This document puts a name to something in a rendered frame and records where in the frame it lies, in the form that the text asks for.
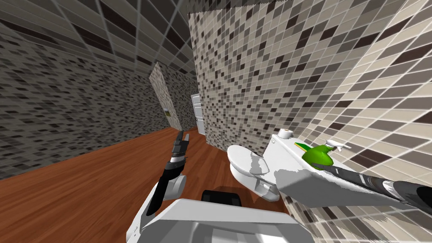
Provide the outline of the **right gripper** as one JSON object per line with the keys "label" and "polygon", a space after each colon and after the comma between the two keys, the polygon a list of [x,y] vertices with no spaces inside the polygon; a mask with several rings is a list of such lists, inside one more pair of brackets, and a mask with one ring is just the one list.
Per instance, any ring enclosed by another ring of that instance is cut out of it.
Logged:
{"label": "right gripper", "polygon": [[317,170],[331,171],[331,173],[334,176],[341,178],[345,181],[348,181],[350,183],[353,183],[355,185],[361,186],[361,178],[359,176],[359,173],[357,172],[346,170],[336,166],[322,165],[318,163],[310,163],[310,166]]}

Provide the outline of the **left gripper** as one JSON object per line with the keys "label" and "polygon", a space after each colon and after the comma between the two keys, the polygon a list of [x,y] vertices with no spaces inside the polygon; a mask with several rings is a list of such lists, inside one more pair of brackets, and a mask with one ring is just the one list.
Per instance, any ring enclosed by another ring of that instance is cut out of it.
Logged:
{"label": "left gripper", "polygon": [[183,139],[184,131],[181,130],[177,134],[177,140],[174,141],[174,147],[172,150],[172,158],[184,156],[188,146],[189,134],[186,134]]}

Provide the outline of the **green spray bottle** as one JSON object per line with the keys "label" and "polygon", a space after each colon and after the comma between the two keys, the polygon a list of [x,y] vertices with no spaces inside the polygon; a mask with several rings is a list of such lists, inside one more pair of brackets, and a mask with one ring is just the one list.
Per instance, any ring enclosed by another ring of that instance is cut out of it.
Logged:
{"label": "green spray bottle", "polygon": [[347,149],[351,149],[350,146],[347,146],[345,144],[339,143],[334,140],[326,140],[326,143],[323,145],[319,145],[316,147],[312,147],[309,150],[307,150],[303,155],[302,159],[308,163],[310,166],[312,166],[315,169],[318,169],[313,164],[319,164],[319,165],[325,165],[325,166],[333,166],[334,161],[333,159],[328,155],[330,151],[338,150],[339,152],[342,151],[342,148],[345,147]]}

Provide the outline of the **white panel door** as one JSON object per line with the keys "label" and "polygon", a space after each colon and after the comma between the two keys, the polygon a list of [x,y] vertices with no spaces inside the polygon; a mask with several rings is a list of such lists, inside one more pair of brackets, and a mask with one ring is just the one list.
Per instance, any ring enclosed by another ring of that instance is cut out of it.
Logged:
{"label": "white panel door", "polygon": [[193,109],[194,109],[194,116],[195,116],[195,120],[197,123],[198,133],[205,135],[205,128],[204,128],[203,112],[202,112],[200,94],[191,95],[191,99],[192,99],[192,104],[193,104]]}

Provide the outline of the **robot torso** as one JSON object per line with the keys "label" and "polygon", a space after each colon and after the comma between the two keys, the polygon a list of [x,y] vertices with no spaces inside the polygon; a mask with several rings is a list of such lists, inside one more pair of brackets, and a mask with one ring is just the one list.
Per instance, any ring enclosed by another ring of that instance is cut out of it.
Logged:
{"label": "robot torso", "polygon": [[315,243],[286,213],[178,199],[128,243]]}

